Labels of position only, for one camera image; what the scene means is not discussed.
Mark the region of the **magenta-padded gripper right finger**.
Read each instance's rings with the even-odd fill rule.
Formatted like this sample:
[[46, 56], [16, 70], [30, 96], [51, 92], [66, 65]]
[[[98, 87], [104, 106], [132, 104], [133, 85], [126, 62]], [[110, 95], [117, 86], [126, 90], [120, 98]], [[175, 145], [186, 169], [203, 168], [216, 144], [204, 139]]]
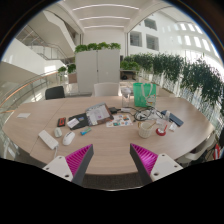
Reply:
[[130, 155], [144, 185], [182, 169], [182, 166], [167, 154], [162, 153], [157, 155], [133, 143], [130, 144]]

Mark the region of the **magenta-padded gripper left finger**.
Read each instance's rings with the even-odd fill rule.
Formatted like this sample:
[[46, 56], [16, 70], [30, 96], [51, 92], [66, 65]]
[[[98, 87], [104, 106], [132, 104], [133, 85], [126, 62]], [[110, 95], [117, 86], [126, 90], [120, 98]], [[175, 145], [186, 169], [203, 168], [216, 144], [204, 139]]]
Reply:
[[66, 157], [57, 156], [44, 170], [81, 186], [93, 154], [93, 145], [90, 144]]

